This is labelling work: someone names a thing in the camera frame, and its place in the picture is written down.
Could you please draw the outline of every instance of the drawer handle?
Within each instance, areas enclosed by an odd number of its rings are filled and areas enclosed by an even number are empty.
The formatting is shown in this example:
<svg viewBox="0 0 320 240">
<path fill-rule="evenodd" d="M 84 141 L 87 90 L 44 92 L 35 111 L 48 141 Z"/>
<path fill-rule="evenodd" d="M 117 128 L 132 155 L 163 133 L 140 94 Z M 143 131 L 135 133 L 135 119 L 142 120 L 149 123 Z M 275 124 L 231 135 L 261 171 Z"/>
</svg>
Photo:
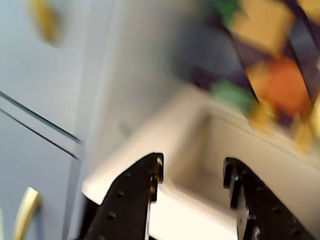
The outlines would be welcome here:
<svg viewBox="0 0 320 240">
<path fill-rule="evenodd" d="M 32 216 L 40 206 L 40 202 L 40 193 L 28 186 L 15 217 L 13 240 L 23 240 L 25 238 Z"/>
<path fill-rule="evenodd" d="M 44 40 L 54 44 L 58 38 L 58 14 L 48 0 L 29 0 L 30 11 L 36 28 Z"/>
</svg>

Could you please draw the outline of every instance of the drawer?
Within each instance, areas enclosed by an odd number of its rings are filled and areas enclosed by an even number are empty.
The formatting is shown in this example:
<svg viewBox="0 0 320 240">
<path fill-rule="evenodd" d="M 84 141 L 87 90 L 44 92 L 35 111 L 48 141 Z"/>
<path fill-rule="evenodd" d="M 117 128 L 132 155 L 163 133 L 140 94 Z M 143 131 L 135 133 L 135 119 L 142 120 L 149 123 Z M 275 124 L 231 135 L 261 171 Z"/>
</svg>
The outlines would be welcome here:
<svg viewBox="0 0 320 240">
<path fill-rule="evenodd" d="M 5 240 L 13 239 L 15 218 L 28 186 L 41 194 L 27 240 L 62 239 L 69 175 L 76 159 L 0 112 L 0 207 Z"/>
<path fill-rule="evenodd" d="M 0 91 L 74 134 L 94 1 L 47 0 L 57 6 L 62 18 L 56 45 L 45 42 L 38 32 L 31 1 L 0 2 Z"/>
</svg>

